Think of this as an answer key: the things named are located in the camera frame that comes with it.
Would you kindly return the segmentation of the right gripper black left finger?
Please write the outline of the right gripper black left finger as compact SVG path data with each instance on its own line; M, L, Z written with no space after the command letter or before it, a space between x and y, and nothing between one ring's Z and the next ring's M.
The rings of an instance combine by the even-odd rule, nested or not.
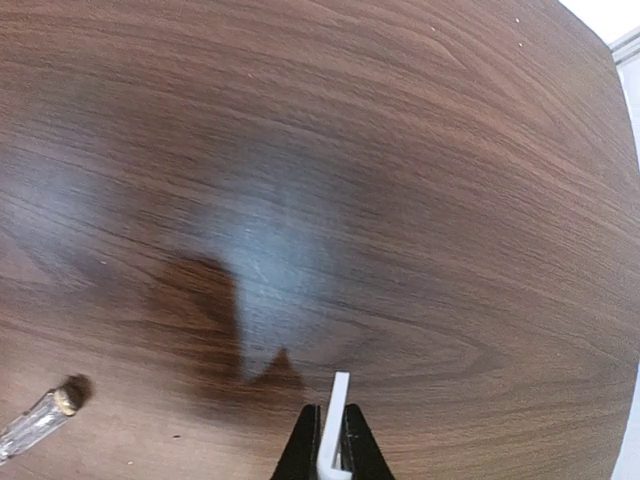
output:
M317 455L321 439L321 407L307 404L300 411L271 480L317 478Z

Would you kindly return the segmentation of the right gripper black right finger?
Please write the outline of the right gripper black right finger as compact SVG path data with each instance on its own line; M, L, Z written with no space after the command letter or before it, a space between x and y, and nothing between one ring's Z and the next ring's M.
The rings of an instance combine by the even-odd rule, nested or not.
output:
M371 428L357 404L345 406L340 438L341 467L355 480L394 480Z

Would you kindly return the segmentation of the white battery compartment cover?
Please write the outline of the white battery compartment cover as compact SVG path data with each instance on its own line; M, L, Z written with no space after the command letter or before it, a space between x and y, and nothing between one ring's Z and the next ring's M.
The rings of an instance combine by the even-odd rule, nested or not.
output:
M340 463L342 421L349 389L350 373L338 371L334 375L328 410L316 459L319 480L352 480L353 473Z

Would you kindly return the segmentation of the clear handle screwdriver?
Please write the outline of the clear handle screwdriver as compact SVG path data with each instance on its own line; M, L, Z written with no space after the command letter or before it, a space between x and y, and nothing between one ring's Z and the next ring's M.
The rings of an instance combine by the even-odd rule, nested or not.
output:
M46 391L1 431L1 464L26 452L74 417L86 402L83 376L69 376Z

